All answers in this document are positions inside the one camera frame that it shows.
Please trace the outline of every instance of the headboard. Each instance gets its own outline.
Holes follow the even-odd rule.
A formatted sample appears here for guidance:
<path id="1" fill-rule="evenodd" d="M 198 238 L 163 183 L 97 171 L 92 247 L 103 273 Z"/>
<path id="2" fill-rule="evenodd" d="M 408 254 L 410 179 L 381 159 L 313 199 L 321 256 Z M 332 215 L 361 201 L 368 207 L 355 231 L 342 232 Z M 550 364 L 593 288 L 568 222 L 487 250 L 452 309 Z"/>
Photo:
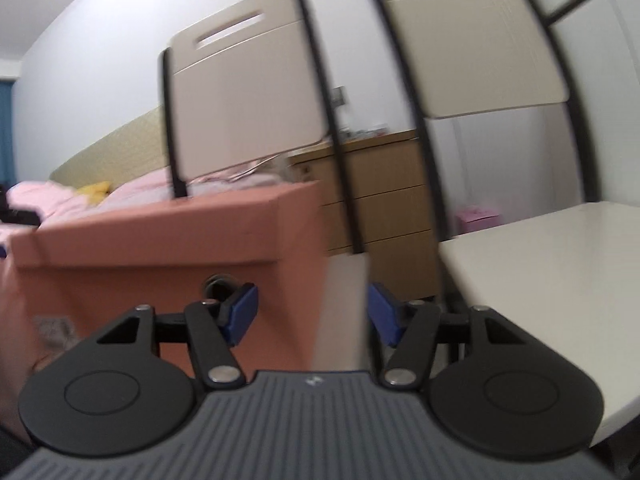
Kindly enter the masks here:
<path id="1" fill-rule="evenodd" d="M 155 108 L 72 156 L 50 178 L 73 187 L 106 180 L 114 189 L 167 164 L 162 110 Z"/>

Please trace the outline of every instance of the orange storage box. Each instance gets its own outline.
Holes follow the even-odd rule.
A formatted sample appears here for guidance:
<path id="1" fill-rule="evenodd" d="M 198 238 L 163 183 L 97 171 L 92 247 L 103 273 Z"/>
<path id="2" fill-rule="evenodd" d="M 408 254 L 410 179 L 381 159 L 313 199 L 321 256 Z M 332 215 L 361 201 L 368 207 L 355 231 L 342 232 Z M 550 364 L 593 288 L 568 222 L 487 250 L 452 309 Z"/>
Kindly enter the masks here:
<path id="1" fill-rule="evenodd" d="M 258 286 L 254 323 L 234 354 L 257 369 L 312 362 L 327 257 L 317 184 L 184 198 L 45 225 L 12 238 L 28 316 L 68 317 L 87 336 L 138 304 L 180 312 L 204 281 Z M 162 357 L 185 371 L 184 345 Z"/>

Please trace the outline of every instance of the blue curtain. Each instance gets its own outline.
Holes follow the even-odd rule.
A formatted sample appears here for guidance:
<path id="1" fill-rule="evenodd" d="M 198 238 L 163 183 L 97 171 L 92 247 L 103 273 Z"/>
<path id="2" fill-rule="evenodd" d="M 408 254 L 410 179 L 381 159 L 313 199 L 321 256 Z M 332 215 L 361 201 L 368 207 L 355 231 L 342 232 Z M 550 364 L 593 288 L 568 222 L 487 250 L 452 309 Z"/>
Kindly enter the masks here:
<path id="1" fill-rule="evenodd" d="M 15 184 L 14 139 L 11 118 L 11 81 L 0 81 L 0 183 L 9 189 Z"/>

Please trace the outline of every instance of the white logo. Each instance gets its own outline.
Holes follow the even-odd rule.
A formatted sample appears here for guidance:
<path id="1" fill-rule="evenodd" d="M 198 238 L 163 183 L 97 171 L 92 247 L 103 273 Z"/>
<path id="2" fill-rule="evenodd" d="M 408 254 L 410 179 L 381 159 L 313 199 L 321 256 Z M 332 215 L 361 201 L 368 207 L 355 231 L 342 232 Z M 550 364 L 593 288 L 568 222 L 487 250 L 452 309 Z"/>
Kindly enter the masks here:
<path id="1" fill-rule="evenodd" d="M 318 384 L 322 384 L 324 383 L 324 379 L 322 377 L 318 377 L 317 375 L 314 375 L 313 377 L 308 377 L 305 379 L 305 383 L 308 384 L 309 386 L 318 386 Z"/>

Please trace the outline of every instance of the yellow cloth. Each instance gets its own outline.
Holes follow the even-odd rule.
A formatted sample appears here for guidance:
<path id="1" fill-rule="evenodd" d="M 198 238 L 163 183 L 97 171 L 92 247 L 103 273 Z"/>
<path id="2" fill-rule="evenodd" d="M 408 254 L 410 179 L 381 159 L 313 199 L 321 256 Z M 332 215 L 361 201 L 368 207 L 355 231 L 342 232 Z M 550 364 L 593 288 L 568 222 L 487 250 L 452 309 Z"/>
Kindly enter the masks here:
<path id="1" fill-rule="evenodd" d="M 97 184 L 89 184 L 82 186 L 76 190 L 76 193 L 86 195 L 89 204 L 98 205 L 109 193 L 111 182 L 98 182 Z"/>

